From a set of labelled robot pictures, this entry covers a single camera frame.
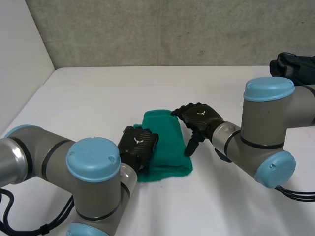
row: blue joint cap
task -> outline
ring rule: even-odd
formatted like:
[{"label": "blue joint cap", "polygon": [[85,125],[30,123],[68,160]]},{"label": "blue joint cap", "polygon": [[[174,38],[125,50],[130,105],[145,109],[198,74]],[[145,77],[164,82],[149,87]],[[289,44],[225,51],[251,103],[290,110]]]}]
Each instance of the blue joint cap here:
[{"label": "blue joint cap", "polygon": [[282,77],[261,77],[246,83],[244,99],[250,102],[268,102],[293,94],[294,83]]},{"label": "blue joint cap", "polygon": [[279,151],[258,167],[254,179],[267,188],[275,188],[286,183],[294,170],[294,157],[288,151]]},{"label": "blue joint cap", "polygon": [[81,223],[72,223],[69,226],[67,231],[67,236],[109,236],[102,230],[99,230],[93,226],[81,224]]},{"label": "blue joint cap", "polygon": [[28,127],[28,126],[35,126],[35,125],[30,125],[30,124],[22,124],[19,126],[16,126],[15,128],[11,129],[9,132],[7,132],[7,134],[4,136],[5,138],[9,137],[11,134],[13,134],[15,131],[24,128],[24,127]]},{"label": "blue joint cap", "polygon": [[76,178],[91,183],[103,182],[120,170],[121,160],[116,144],[105,138],[86,138],[73,144],[66,165]]}]

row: black cable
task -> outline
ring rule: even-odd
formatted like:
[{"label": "black cable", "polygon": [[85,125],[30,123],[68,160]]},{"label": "black cable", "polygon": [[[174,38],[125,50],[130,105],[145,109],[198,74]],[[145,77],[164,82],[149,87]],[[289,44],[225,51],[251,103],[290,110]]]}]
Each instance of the black cable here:
[{"label": "black cable", "polygon": [[61,213],[49,224],[43,225],[37,230],[33,231],[16,231],[12,229],[8,222],[8,215],[14,203],[14,195],[6,190],[0,189],[0,203],[2,201],[2,194],[6,195],[9,198],[9,203],[4,211],[3,214],[3,222],[0,221],[0,231],[4,232],[9,236],[38,236],[38,235],[45,235],[49,233],[50,230],[54,229],[55,227],[59,226],[67,217],[69,216],[71,210],[74,207],[73,196],[67,201],[66,205],[62,209]]},{"label": "black cable", "polygon": [[283,195],[287,196],[288,198],[291,198],[296,201],[300,202],[315,202],[315,192],[298,192],[298,191],[292,191],[288,190],[286,188],[283,188],[281,186],[277,186],[275,188],[279,192],[281,192]]},{"label": "black cable", "polygon": [[281,186],[278,186],[281,190],[285,191],[285,192],[289,192],[289,193],[296,193],[296,194],[306,194],[306,195],[310,195],[310,194],[315,194],[315,192],[297,192],[297,191],[292,191],[292,190],[288,190],[286,188],[283,188]]}]

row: teal fabric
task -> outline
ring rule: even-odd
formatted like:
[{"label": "teal fabric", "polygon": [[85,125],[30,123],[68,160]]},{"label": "teal fabric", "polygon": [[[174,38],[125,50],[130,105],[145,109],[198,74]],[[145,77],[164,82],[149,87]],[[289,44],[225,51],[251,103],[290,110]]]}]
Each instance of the teal fabric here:
[{"label": "teal fabric", "polygon": [[159,136],[149,171],[140,173],[139,182],[159,181],[168,177],[182,177],[192,172],[189,157],[184,156],[186,145],[177,117],[171,116],[169,110],[148,111],[144,114],[143,129],[150,129]]}]

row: white table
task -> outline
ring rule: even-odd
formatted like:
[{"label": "white table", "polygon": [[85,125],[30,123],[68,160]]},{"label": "white table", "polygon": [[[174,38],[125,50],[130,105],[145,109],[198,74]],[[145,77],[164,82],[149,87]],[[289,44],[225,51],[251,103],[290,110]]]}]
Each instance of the white table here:
[{"label": "white table", "polygon": [[[75,141],[101,136],[118,143],[123,129],[141,123],[146,111],[189,102],[207,103],[240,125],[245,83],[260,76],[269,76],[268,66],[63,68],[7,131],[34,124]],[[187,142],[191,132],[182,130]],[[297,161],[288,188],[315,191],[314,145],[313,127],[288,131],[285,149]],[[220,161],[207,140],[191,159],[194,170],[187,177],[137,185],[115,236],[315,235],[315,203],[263,187],[236,165]],[[50,222],[70,196],[39,178],[6,188],[15,194],[9,222],[17,230]],[[74,211],[50,235],[64,236],[73,217]]]}]

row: white logo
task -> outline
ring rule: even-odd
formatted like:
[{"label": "white logo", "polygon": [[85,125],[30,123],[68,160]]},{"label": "white logo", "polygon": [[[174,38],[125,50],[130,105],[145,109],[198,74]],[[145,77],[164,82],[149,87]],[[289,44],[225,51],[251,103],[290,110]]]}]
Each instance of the white logo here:
[{"label": "white logo", "polygon": [[205,115],[206,111],[203,111],[202,113],[197,113],[198,115]]},{"label": "white logo", "polygon": [[143,142],[143,140],[139,141],[139,140],[137,140],[136,138],[133,138],[133,139],[136,141],[137,144]]}]

